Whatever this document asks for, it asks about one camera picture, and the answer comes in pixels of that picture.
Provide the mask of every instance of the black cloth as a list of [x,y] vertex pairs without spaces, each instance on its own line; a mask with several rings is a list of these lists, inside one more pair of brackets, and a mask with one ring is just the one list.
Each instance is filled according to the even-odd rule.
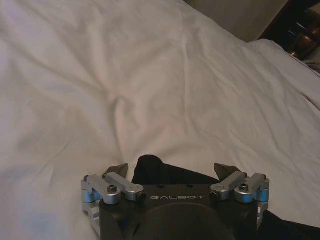
[[[216,184],[217,179],[183,168],[164,164],[154,155],[141,156],[132,179],[140,185]],[[320,240],[320,228],[285,221],[265,211],[258,230],[259,240]]]

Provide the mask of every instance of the white bedsheet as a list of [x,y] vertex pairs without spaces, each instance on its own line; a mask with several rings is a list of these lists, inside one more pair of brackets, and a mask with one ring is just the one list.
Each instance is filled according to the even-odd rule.
[[180,0],[0,1],[0,238],[95,239],[80,180],[139,156],[271,180],[320,227],[320,78]]

